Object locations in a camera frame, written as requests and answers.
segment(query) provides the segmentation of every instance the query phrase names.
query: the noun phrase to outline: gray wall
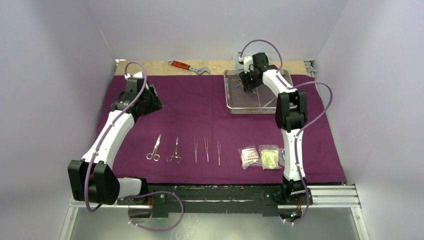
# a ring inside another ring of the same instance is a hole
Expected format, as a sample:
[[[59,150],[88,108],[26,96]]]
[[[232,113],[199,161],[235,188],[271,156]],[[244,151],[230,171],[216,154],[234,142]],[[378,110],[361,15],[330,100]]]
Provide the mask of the gray wall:
[[[313,60],[347,0],[87,0],[115,58],[230,60],[250,40]],[[274,50],[255,43],[248,53]]]
[[[327,116],[375,240],[424,234],[423,13],[420,1],[350,0],[315,62],[334,91]]]
[[[58,239],[115,61],[83,0],[2,0],[0,53],[0,239]]]

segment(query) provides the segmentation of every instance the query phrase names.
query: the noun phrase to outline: purple tablecloth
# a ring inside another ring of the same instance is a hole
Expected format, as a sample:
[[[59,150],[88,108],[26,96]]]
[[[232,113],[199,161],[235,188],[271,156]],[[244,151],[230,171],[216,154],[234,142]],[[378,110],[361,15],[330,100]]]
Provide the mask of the purple tablecloth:
[[[292,76],[295,85],[313,81],[303,75]],[[164,108],[141,117],[123,141],[113,165],[118,177],[146,178],[148,183],[182,184],[277,184],[283,168],[242,169],[239,148],[251,145],[283,147],[281,131],[274,114],[234,115],[227,112],[224,78],[219,75],[149,76]],[[97,132],[103,128],[111,104],[126,87],[123,76],[115,76],[103,102]],[[323,109],[314,85],[301,87],[307,92],[308,119]],[[159,161],[147,160],[156,139],[162,134],[157,153]],[[178,138],[181,163],[167,162]],[[207,163],[204,137],[209,138]],[[197,164],[194,141],[198,140]],[[217,141],[221,143],[221,166],[218,166]],[[303,166],[309,183],[345,182],[327,118],[323,116],[303,135]]]

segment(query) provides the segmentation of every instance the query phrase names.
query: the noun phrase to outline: wire mesh basket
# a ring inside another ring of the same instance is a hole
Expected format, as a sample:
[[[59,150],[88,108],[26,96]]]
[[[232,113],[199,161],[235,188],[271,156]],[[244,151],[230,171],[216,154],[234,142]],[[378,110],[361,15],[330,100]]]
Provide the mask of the wire mesh basket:
[[[274,114],[277,98],[273,91],[264,84],[251,90],[244,91],[239,73],[242,70],[225,70],[226,108],[230,114]],[[290,85],[292,77],[287,69],[281,70],[281,75]]]

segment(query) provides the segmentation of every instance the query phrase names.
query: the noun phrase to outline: small plastic packet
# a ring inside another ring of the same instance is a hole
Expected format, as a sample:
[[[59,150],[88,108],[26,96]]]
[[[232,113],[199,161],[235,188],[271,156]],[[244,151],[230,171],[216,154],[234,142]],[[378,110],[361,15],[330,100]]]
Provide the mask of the small plastic packet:
[[[245,148],[239,148],[241,158],[241,167],[246,170],[250,166],[261,166],[261,158],[259,157],[256,147],[248,146]]]
[[[262,169],[280,169],[280,149],[277,145],[259,145]]]

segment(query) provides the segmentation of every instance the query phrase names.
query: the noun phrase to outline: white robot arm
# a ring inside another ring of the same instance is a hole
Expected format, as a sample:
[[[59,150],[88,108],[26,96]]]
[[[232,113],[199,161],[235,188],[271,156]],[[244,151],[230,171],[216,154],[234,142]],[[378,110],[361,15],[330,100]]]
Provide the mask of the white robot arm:
[[[297,136],[296,145],[295,138],[307,121],[306,93],[293,88],[277,72],[275,65],[269,65],[268,57],[265,53],[260,52],[240,58],[239,62],[244,67],[244,71],[240,73],[240,78],[245,91],[264,84],[271,89],[277,98],[275,121],[281,129],[285,150],[282,197],[286,199],[303,195],[306,192],[301,182],[301,176],[306,182],[302,162],[303,132]]]
[[[116,178],[112,172],[112,167],[125,136],[133,128],[137,119],[161,109],[163,105],[155,87],[146,82],[145,89],[134,105],[122,113],[137,97],[144,83],[142,72],[133,76],[127,75],[125,79],[126,90],[121,92],[112,104],[107,122],[98,138],[81,160],[72,160],[68,165],[72,195],[77,201],[85,200],[84,184],[90,161],[94,155],[95,159],[90,171],[91,177],[88,181],[89,202],[112,205],[118,198],[145,194],[148,191],[145,179]]]

